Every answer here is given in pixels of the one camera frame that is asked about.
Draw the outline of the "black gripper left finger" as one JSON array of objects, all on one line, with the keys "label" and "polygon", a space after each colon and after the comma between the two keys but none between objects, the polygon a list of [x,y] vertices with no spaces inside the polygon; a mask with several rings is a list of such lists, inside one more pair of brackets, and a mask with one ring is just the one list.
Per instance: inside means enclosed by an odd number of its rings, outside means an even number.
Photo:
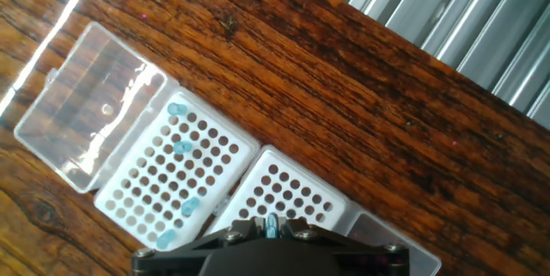
[{"label": "black gripper left finger", "polygon": [[131,276],[199,275],[210,255],[264,238],[265,227],[265,218],[235,220],[225,229],[168,252],[141,248],[131,256]]}]

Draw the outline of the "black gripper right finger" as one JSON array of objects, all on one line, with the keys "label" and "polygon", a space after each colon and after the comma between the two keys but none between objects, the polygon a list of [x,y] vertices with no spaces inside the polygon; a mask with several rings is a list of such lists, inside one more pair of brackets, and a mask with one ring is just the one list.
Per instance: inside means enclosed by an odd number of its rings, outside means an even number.
[{"label": "black gripper right finger", "polygon": [[355,241],[301,218],[283,221],[278,251],[290,270],[299,275],[409,276],[410,251],[399,243],[371,246]]}]

